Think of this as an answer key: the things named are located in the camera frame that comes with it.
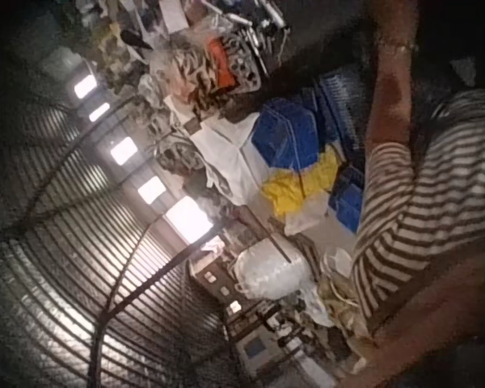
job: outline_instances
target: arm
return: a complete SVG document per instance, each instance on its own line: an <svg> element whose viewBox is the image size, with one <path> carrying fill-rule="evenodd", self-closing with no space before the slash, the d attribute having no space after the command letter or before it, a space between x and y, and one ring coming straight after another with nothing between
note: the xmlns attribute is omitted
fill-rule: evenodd
<svg viewBox="0 0 485 388"><path fill-rule="evenodd" d="M385 142L407 145L411 117L411 50L415 0L375 0L374 18L384 40L377 46L377 79L366 136L366 152Z"/></svg>

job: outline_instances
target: patterned cloth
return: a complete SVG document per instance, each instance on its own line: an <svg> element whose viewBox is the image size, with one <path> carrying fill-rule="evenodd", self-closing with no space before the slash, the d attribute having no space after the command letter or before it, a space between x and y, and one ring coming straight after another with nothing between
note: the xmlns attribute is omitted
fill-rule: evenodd
<svg viewBox="0 0 485 388"><path fill-rule="evenodd" d="M376 147L352 280L374 333L446 268L485 250L485 91L455 95L413 166L404 145Z"/></svg>

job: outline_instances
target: pile of junk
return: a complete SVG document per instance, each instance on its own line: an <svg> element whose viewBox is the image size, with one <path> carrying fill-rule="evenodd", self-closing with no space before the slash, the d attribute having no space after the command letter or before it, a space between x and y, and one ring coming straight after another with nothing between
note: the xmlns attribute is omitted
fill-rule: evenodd
<svg viewBox="0 0 485 388"><path fill-rule="evenodd" d="M232 250L226 272L238 294L280 306L282 322L309 330L322 348L331 347L327 330L337 327L365 360L373 343L348 279L352 260L343 250L306 257L297 239L329 209L356 233L373 90L367 44L355 63L232 122L226 112L266 84L294 34L272 0L75 4L82 38L73 50L102 85L130 99L129 115L152 139L147 152L183 179L183 190L210 221L239 221L226 231ZM417 96L433 106L447 93L447 86L416 83L415 125L432 110ZM262 226L241 216L255 196L271 201L281 227L265 226L264 236L256 233L234 249L244 230Z"/></svg>

